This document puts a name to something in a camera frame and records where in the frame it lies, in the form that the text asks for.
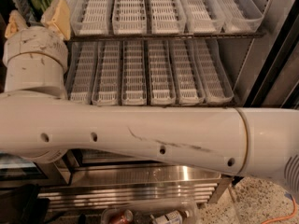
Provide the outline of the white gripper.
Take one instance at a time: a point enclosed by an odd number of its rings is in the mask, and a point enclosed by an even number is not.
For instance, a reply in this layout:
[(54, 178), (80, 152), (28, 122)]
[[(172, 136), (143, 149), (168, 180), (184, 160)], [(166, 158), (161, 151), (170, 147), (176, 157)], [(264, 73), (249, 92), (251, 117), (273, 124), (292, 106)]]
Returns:
[(68, 49), (63, 40), (71, 36), (70, 9), (65, 0), (53, 0), (41, 17), (46, 27), (28, 28), (26, 20), (18, 10), (9, 14), (5, 30), (3, 63), (21, 54), (37, 53), (48, 56), (67, 71)]

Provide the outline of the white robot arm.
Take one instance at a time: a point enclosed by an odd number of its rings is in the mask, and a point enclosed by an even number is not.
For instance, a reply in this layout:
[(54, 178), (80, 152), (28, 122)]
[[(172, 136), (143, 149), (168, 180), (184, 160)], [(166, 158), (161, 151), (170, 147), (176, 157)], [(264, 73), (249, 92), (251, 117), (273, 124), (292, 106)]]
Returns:
[(12, 11), (0, 94), (0, 150), (35, 163), (85, 148), (269, 180), (299, 195), (299, 111), (96, 107), (67, 99), (67, 47), (56, 28)]

